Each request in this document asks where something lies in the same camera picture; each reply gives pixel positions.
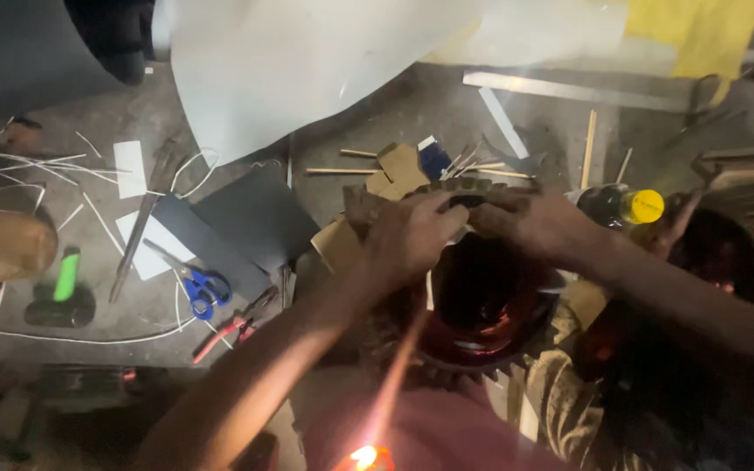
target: cardboard piece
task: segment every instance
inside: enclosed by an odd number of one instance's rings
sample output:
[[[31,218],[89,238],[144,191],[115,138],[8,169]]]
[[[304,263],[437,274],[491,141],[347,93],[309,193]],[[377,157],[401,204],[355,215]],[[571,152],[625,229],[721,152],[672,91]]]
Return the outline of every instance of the cardboard piece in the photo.
[[[398,191],[397,187],[395,187],[394,185],[389,185],[388,187],[386,187],[386,189],[379,192],[377,195],[390,201],[400,201],[401,199],[403,199],[406,193],[401,193],[400,191]]]
[[[391,180],[386,176],[385,172],[378,172],[365,179],[365,189],[369,190],[369,193],[373,195],[379,195],[384,189],[391,185]]]
[[[314,235],[310,242],[331,273],[344,271],[359,259],[363,250],[360,239],[343,215],[337,216],[336,220]]]
[[[391,186],[401,195],[430,183],[418,165],[418,153],[413,147],[401,144],[385,154],[378,154],[377,161],[391,180]]]

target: red object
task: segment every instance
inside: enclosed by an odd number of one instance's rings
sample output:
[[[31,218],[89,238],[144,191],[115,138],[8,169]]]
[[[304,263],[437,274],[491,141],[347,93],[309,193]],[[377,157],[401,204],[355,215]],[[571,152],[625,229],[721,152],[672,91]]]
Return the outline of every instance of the red object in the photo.
[[[231,334],[237,328],[241,329],[240,335],[237,336],[237,343],[246,340],[246,338],[248,338],[250,335],[252,335],[253,332],[255,332],[255,329],[250,326],[245,326],[246,319],[240,316],[234,316],[231,319],[231,322],[225,327],[218,330],[217,334],[210,338],[209,341],[206,342],[205,345],[203,345],[203,348],[197,353],[197,355],[194,356],[194,365],[202,361],[202,359],[205,358],[205,355],[208,355],[211,349],[215,348],[215,345],[220,341],[221,338],[225,337],[228,334]]]

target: white insulation paper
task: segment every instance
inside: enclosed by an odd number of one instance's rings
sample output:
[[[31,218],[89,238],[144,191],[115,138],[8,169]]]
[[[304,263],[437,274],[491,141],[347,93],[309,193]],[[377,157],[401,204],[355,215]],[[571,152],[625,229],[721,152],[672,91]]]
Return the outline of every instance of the white insulation paper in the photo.
[[[348,108],[477,20],[486,3],[160,2],[173,9],[165,17],[185,114],[217,165]]]

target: white paper sheet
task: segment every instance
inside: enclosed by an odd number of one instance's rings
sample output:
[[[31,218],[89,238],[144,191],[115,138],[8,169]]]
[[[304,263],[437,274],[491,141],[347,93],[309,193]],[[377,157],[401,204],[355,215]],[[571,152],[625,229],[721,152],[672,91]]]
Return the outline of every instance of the white paper sheet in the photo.
[[[118,174],[118,198],[141,196],[147,192],[144,176],[144,160],[141,158],[141,142],[127,141],[112,145],[115,152],[116,170],[129,173]]]
[[[165,17],[173,19],[171,67],[185,115],[197,144],[223,165],[366,97],[471,23],[486,2],[162,3],[173,10]]]
[[[130,241],[132,226],[136,224],[138,211],[131,213],[116,220],[116,225],[120,231],[121,237],[124,238],[124,244]],[[183,262],[189,262],[195,255],[185,247],[170,231],[155,218],[150,216],[147,219],[147,225],[144,227],[144,236],[142,240],[148,239],[157,246],[162,247],[166,252],[175,256]],[[171,269],[162,257],[150,250],[144,244],[139,244],[136,254],[132,257],[132,264],[136,267],[141,281],[148,280],[159,273],[165,273]]]

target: metal bar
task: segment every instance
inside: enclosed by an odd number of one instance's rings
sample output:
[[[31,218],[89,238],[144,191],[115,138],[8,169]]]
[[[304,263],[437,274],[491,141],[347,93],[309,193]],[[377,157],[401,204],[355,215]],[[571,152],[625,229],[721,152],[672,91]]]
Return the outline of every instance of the metal bar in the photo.
[[[647,96],[626,91],[599,90],[579,85],[568,85],[547,80],[527,79],[512,75],[491,74],[489,72],[465,72],[464,84],[498,90],[515,91],[529,95],[567,98],[579,102],[607,103],[626,108],[644,108],[658,112],[688,113],[687,99]]]

